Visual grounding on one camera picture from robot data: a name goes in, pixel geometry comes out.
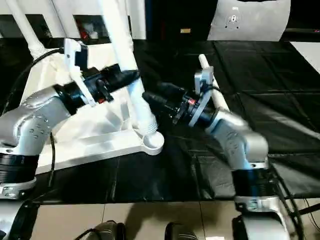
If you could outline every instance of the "white pipe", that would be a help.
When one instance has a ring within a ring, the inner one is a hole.
[[[28,43],[28,48],[34,59],[40,57],[46,53],[44,45],[37,38],[33,28],[31,27],[26,15],[22,12],[18,2],[16,0],[6,0],[11,13],[22,32],[24,39]]]
[[[134,53],[130,49],[120,11],[116,0],[99,0],[102,18],[121,71],[137,70]],[[153,135],[157,131],[157,122],[148,103],[142,98],[145,91],[141,78],[128,86],[130,99],[136,114],[137,127],[142,135]]]
[[[199,61],[200,61],[201,67],[202,67],[203,69],[206,69],[206,68],[208,68],[208,67],[210,66],[209,63],[208,63],[208,61],[207,61],[207,58],[206,58],[206,56],[205,56],[204,54],[200,54],[200,55],[199,55]],[[213,83],[212,83],[212,85],[213,85],[214,87],[220,89],[220,88],[219,88],[219,85],[218,85],[218,83],[217,83],[217,80],[216,80],[216,78],[215,78],[215,75],[212,74],[212,77],[213,77]],[[218,90],[213,90],[211,97],[212,97],[212,100],[213,100],[213,104],[214,104],[214,106],[215,106],[217,109],[218,109],[218,108],[221,108],[221,109],[225,109],[225,110],[227,110],[227,111],[230,111],[230,110],[229,110],[229,107],[228,107],[228,105],[227,105],[227,103],[226,103],[226,100],[225,100],[223,94],[222,94],[220,91],[218,91]]]

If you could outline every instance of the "black shoe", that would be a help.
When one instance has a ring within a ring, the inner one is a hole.
[[[164,240],[198,240],[188,227],[170,222],[165,228]]]
[[[126,240],[126,228],[123,223],[115,221],[103,222],[95,227],[102,240]],[[91,232],[86,240],[99,240],[96,233]]]

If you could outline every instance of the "white sticker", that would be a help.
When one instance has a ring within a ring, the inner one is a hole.
[[[225,240],[224,236],[209,236],[206,237],[205,240]]]

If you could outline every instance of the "white panel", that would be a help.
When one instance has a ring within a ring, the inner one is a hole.
[[[80,34],[73,16],[72,3],[68,0],[52,0],[68,38],[79,39]]]
[[[25,14],[41,14],[54,38],[65,37],[54,6],[50,0],[18,0],[21,10]],[[12,14],[4,0],[0,0],[0,15]]]
[[[133,39],[146,39],[145,0],[128,0]]]
[[[120,6],[123,20],[128,24],[125,0],[117,0]],[[101,15],[102,11],[97,0],[53,0],[56,11],[60,17],[66,35],[70,38],[80,38],[76,21],[73,15]]]

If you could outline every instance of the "black cable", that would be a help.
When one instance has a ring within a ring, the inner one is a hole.
[[[310,205],[309,205],[308,200],[307,200],[307,199],[304,199],[304,202],[307,204],[307,206],[308,206],[308,208],[309,208]],[[317,230],[320,232],[320,227],[319,227],[319,225],[317,224],[317,222],[316,222],[316,220],[315,220],[314,215],[312,214],[312,212],[310,212],[310,213],[308,214],[308,216],[309,216],[309,219],[310,219],[310,222],[312,223],[312,225],[315,227],[315,229],[317,229]]]
[[[7,111],[8,111],[8,107],[9,107],[9,104],[10,102],[12,101],[14,95],[15,95],[15,92],[18,88],[18,86],[21,84],[21,81],[24,79],[24,76],[31,70],[31,68],[36,65],[37,63],[39,63],[41,60],[43,60],[44,58],[52,55],[52,54],[55,54],[55,53],[63,53],[64,52],[64,48],[61,47],[61,48],[58,48],[58,49],[53,49],[51,51],[48,51],[46,52],[45,54],[41,55],[40,57],[36,58],[32,63],[30,63],[20,74],[19,76],[16,78],[16,80],[14,81],[14,84],[13,86],[11,87],[10,89],[10,93],[9,93],[9,96],[7,97],[6,99],[6,102],[5,102],[5,105],[4,105],[4,108],[2,110],[2,113],[1,113],[1,116],[3,114],[5,114]]]
[[[81,238],[83,238],[85,235],[87,235],[89,233],[95,233],[97,238],[99,240],[102,240],[102,237],[101,237],[99,230],[97,230],[95,228],[90,228],[88,230],[85,230],[83,233],[81,233],[79,236],[77,236],[74,240],[80,240]]]
[[[55,163],[56,163],[56,146],[55,146],[55,139],[52,132],[50,132],[50,144],[52,148],[52,161],[51,161],[50,176],[48,180],[48,189],[51,189],[53,186],[54,176],[55,176]]]
[[[292,196],[291,192],[289,191],[289,189],[287,188],[287,185],[284,181],[284,179],[279,175],[277,169],[275,168],[275,166],[270,162],[270,166],[271,166],[271,169],[273,170],[273,173],[275,175],[275,180],[276,180],[276,186],[277,186],[277,193],[278,193],[278,196],[280,198],[280,201],[282,202],[285,210],[287,211],[289,217],[291,218],[291,221],[294,225],[294,229],[296,231],[296,234],[298,236],[298,239],[299,240],[303,240],[304,239],[304,225],[302,223],[302,220],[301,220],[301,215],[299,213],[299,209],[298,209],[298,206],[294,200],[294,197]],[[285,196],[280,188],[280,185],[279,183],[281,184],[283,190],[285,191],[285,194],[287,195],[288,199],[290,200],[290,203],[292,205],[292,208],[293,208],[293,212],[291,212],[287,202],[286,202],[286,199],[285,199]]]

